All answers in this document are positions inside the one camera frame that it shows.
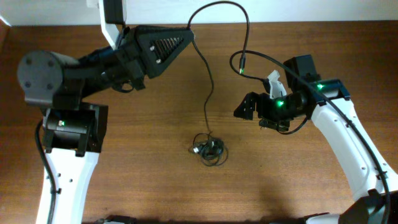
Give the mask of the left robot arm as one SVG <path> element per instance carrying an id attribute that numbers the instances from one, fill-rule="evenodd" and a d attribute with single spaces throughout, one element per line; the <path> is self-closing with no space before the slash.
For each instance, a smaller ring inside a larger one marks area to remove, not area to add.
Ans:
<path id="1" fill-rule="evenodd" d="M 39 108 L 35 143 L 44 165 L 37 223 L 81 223 L 86 193 L 98 163 L 108 107 L 85 98 L 109 88 L 144 89 L 193 41 L 186 27 L 140 25 L 119 31 L 116 45 L 73 58 L 35 50 L 19 62 L 25 102 Z"/>

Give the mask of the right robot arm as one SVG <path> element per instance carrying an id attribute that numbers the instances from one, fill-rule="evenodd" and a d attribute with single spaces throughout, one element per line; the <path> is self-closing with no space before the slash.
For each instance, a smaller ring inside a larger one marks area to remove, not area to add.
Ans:
<path id="1" fill-rule="evenodd" d="M 332 148 L 353 194 L 341 214 L 317 213 L 291 223 L 397 223 L 397 173 L 381 156 L 356 114 L 351 95 L 339 79 L 324 80 L 311 55 L 277 63 L 285 70 L 287 94 L 277 71 L 263 79 L 265 93 L 248 93 L 234 116 L 260 119 L 263 128 L 289 135 L 299 116 L 312 121 Z"/>

